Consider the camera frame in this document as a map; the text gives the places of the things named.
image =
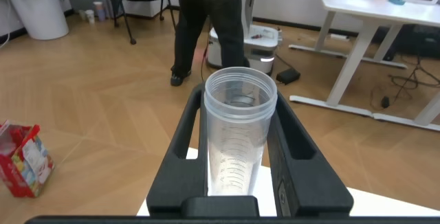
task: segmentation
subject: black shoe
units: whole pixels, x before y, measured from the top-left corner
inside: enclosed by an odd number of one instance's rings
[[[186,74],[185,77],[176,76],[174,73],[171,75],[171,86],[178,87],[182,83],[184,83],[184,79],[187,78],[189,75],[191,75],[191,71]]]

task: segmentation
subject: white desk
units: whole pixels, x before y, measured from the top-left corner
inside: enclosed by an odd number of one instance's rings
[[[187,159],[197,158],[197,149],[189,148]],[[355,200],[350,216],[440,216],[440,211],[348,188]],[[254,189],[261,216],[276,216],[270,168],[261,166]],[[149,216],[144,201],[137,216]]]
[[[424,5],[416,3],[405,3],[405,5],[395,5],[388,0],[321,0],[324,9],[329,13],[320,31],[320,36],[314,48],[290,45],[296,49],[306,49],[315,52],[323,52],[336,56],[346,56],[337,52],[328,52],[322,50],[325,37],[329,31],[331,22],[336,12],[350,14],[357,19],[363,20],[363,27],[356,39],[355,45],[350,54],[346,57],[346,61],[338,79],[336,80],[330,96],[327,101],[313,100],[300,96],[290,96],[290,100],[294,102],[302,102],[312,104],[319,107],[326,107],[339,111],[356,113],[364,116],[372,117],[376,120],[396,122],[399,124],[411,125],[420,128],[432,129],[440,131],[440,126],[431,124],[431,122],[440,114],[440,93],[434,100],[423,110],[415,120],[408,120],[390,115],[379,113],[371,113],[366,109],[348,107],[339,104],[342,95],[345,92],[353,74],[355,73],[360,61],[368,60],[374,63],[381,63],[390,66],[405,67],[403,64],[382,61],[384,55],[390,48],[395,37],[399,33],[401,27],[405,23],[415,23],[420,25],[431,25],[440,27],[440,5]],[[374,34],[380,25],[392,24],[392,27],[384,42],[380,45],[375,57],[364,58],[366,49],[368,48]]]

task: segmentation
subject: white tabletop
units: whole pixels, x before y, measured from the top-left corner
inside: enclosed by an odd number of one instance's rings
[[[189,148],[187,159],[194,158],[197,158],[197,149]],[[355,200],[350,216],[440,216],[440,211],[437,210],[382,197],[361,190],[347,189]],[[265,166],[260,167],[253,195],[258,199],[258,208],[261,216],[276,216],[270,168]],[[149,216],[145,201],[142,203],[137,215]]]
[[[395,5],[388,0],[321,1],[328,11],[440,27],[440,5],[409,2],[404,5]]]

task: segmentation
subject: desk leg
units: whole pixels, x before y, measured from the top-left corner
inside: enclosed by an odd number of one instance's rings
[[[315,50],[319,52],[322,50],[322,47],[324,46],[325,37],[329,33],[331,23],[333,22],[333,19],[335,18],[335,12],[329,11],[327,13],[327,17],[325,18],[324,25],[322,25],[321,31],[319,32],[319,38],[316,41],[315,44]]]
[[[376,52],[376,55],[374,56],[374,61],[380,63],[384,59],[386,53],[390,49],[401,28],[401,24],[391,26],[391,29],[388,31],[388,34],[386,35],[384,41],[382,42],[378,51]]]
[[[429,125],[440,114],[440,93],[438,93],[427,107],[415,118],[419,125]]]
[[[357,36],[354,48],[351,50],[349,57],[345,60],[344,67],[327,99],[329,106],[336,107],[338,105],[342,94],[344,94],[345,89],[349,85],[378,27],[379,24],[374,21],[364,21],[364,26],[359,36]]]

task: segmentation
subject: chair leg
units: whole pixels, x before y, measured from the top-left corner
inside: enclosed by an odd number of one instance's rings
[[[115,12],[113,12],[113,20],[115,21],[115,27],[119,27],[118,18],[116,18]]]
[[[174,30],[176,30],[176,21],[174,19],[173,9],[171,8],[171,1],[170,0],[168,0],[168,5],[170,6],[171,19],[173,20]]]
[[[125,8],[122,5],[122,1],[121,1],[121,8],[122,8],[122,14],[124,15],[126,29],[129,31],[130,44],[135,45],[136,44],[136,40],[133,38],[133,36],[131,36],[131,30],[130,30],[130,26],[129,26],[129,21],[127,20],[127,14],[125,14]]]
[[[164,0],[160,0],[160,21],[163,21],[165,18],[164,18],[164,16],[162,15],[162,11],[164,11]]]

